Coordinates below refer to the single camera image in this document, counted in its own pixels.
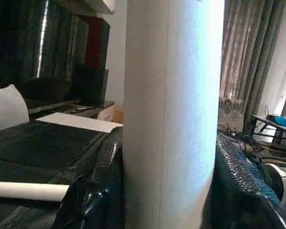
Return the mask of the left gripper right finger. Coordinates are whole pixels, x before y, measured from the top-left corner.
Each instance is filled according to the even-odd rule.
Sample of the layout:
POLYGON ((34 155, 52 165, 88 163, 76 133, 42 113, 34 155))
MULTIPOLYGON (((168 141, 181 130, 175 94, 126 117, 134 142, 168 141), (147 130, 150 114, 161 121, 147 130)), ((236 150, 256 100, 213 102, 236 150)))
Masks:
POLYGON ((266 183, 270 175, 255 154, 217 135, 214 177, 204 217, 210 229, 286 229, 286 210, 266 183))

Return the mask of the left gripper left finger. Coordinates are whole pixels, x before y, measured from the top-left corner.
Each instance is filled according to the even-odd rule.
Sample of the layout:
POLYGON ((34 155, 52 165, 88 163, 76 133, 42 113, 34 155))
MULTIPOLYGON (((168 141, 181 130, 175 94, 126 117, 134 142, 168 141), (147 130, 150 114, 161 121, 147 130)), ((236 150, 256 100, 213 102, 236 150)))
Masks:
POLYGON ((54 229, 124 228, 122 130, 112 130, 101 144, 91 176, 68 188, 54 229))

